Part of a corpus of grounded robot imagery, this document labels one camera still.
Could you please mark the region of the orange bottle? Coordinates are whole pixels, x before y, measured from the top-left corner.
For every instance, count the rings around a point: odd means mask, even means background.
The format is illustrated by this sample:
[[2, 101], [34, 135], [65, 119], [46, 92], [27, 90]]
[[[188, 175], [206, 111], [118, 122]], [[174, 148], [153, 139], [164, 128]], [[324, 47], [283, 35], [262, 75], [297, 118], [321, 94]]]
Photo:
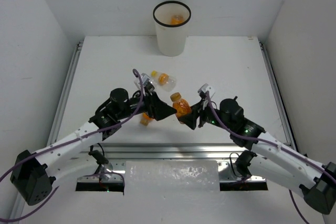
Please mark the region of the orange bottle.
[[184, 124], [180, 121], [180, 117], [188, 115], [192, 112], [192, 109], [189, 103], [184, 100], [179, 92], [176, 92], [170, 96], [172, 101], [172, 107], [176, 110], [176, 117], [181, 124]]
[[172, 15], [171, 17], [171, 25], [179, 25], [184, 22], [184, 17], [182, 15]]
[[149, 117], [149, 115], [147, 113], [142, 113], [142, 116], [141, 116], [141, 119], [140, 119], [140, 124], [142, 124], [144, 126], [148, 126], [148, 124], [152, 121], [153, 121], [153, 119], [151, 117]]

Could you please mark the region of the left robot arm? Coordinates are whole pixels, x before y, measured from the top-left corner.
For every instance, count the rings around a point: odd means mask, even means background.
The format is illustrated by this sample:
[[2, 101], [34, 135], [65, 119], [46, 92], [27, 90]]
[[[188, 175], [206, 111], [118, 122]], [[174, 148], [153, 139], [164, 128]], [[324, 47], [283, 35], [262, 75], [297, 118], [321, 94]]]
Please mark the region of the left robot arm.
[[146, 113], [160, 121], [176, 113], [155, 91], [144, 89], [137, 97], [129, 97], [124, 88], [111, 91], [110, 97], [98, 107], [94, 116], [73, 133], [34, 153], [18, 154], [10, 181], [24, 201], [34, 206], [44, 200], [58, 181], [56, 171], [85, 148], [111, 137], [121, 129], [121, 121]]

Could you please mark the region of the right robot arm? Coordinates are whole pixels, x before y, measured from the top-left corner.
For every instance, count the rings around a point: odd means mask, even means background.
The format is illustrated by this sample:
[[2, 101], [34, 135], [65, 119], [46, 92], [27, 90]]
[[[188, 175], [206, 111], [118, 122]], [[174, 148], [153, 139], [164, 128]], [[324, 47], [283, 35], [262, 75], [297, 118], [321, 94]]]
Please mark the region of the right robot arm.
[[239, 175], [256, 175], [294, 191], [317, 212], [328, 215], [335, 205], [335, 163], [314, 161], [275, 139], [263, 127], [245, 118], [236, 99], [224, 99], [219, 109], [207, 98], [179, 118], [191, 129], [208, 123], [229, 132], [245, 150], [236, 159]]

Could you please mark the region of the clear bottle with yellow cap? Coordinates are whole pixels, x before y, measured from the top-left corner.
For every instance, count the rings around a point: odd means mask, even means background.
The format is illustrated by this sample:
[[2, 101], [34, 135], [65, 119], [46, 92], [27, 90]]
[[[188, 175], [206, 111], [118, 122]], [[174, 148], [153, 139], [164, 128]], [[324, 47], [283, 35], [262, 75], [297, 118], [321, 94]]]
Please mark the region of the clear bottle with yellow cap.
[[171, 92], [175, 88], [177, 83], [175, 77], [164, 72], [158, 72], [153, 70], [151, 72], [151, 77], [158, 86], [160, 86], [163, 90], [167, 92]]

